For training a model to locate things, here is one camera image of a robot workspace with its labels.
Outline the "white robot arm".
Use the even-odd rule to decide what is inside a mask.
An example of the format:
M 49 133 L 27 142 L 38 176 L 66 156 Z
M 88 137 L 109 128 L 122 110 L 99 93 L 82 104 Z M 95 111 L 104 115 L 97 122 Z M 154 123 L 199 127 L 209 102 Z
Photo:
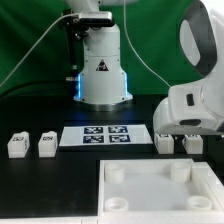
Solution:
M 137 0 L 64 1 L 72 9 L 76 34 L 84 39 L 84 68 L 74 99 L 97 109 L 131 101 L 120 65 L 120 30 L 112 13 L 99 7 Z M 224 0 L 194 0 L 181 21 L 179 41 L 201 79 L 169 88 L 154 112 L 154 132 L 224 133 Z

